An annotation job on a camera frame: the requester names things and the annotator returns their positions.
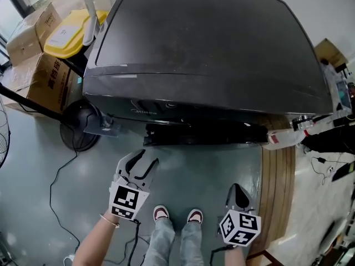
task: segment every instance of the pole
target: pole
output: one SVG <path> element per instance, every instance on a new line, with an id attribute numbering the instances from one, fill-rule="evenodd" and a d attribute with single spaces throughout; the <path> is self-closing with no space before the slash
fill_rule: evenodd
<path id="1" fill-rule="evenodd" d="M 44 106 L 36 104 L 35 102 L 33 102 L 29 99 L 26 99 L 23 96 L 20 96 L 19 94 L 16 94 L 12 90 L 9 90 L 8 88 L 4 87 L 1 83 L 0 83 L 0 94 L 3 96 L 6 96 L 9 99 L 16 101 L 19 104 L 22 104 L 30 109 L 33 109 L 36 112 L 39 112 L 47 117 L 56 119 L 61 122 L 63 121 L 63 117 L 61 114 L 51 111 L 51 110 L 45 108 Z"/>

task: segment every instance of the light blue jeans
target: light blue jeans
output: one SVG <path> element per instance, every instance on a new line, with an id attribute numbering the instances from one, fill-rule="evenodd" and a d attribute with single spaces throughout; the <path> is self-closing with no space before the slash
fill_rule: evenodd
<path id="1" fill-rule="evenodd" d="M 150 245 L 146 252 L 143 266 L 168 266 L 169 254 L 175 231 L 169 219 L 161 218 L 155 222 Z M 201 254 L 201 224 L 187 223 L 181 231 L 180 260 L 181 266 L 203 266 Z"/>

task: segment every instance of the shoe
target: shoe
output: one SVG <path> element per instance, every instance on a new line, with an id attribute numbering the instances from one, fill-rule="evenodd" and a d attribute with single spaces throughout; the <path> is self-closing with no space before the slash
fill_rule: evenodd
<path id="1" fill-rule="evenodd" d="M 193 209 L 187 217 L 187 222 L 197 222 L 199 224 L 202 224 L 203 219 L 204 216 L 202 214 L 202 211 L 200 209 Z"/>
<path id="2" fill-rule="evenodd" d="M 153 216 L 154 222 L 156 222 L 157 219 L 161 218 L 170 219 L 169 212 L 163 205 L 158 205 L 154 208 Z"/>

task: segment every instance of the leg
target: leg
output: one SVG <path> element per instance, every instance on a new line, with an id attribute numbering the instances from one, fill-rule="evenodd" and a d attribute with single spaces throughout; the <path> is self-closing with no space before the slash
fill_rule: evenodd
<path id="1" fill-rule="evenodd" d="M 155 230 L 151 234 L 150 245 L 143 266 L 168 266 L 175 231 L 169 213 L 164 206 L 154 209 Z"/>
<path id="2" fill-rule="evenodd" d="M 182 266 L 204 265 L 201 254 L 201 223 L 202 212 L 198 209 L 193 209 L 187 218 L 187 224 L 181 232 L 180 259 Z"/>

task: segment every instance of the bracelet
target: bracelet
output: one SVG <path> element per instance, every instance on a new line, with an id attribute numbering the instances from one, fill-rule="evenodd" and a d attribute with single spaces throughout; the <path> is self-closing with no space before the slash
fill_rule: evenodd
<path id="1" fill-rule="evenodd" d="M 104 215 L 100 214 L 100 217 L 101 217 L 102 219 L 104 219 L 106 222 L 108 222 L 108 223 L 110 223 L 110 224 L 113 224 L 113 225 L 115 226 L 115 228 L 119 228 L 119 227 L 120 227 L 120 224 L 119 224 L 119 223 L 115 224 L 115 223 L 111 222 L 109 219 L 106 219 L 106 218 L 104 217 Z"/>

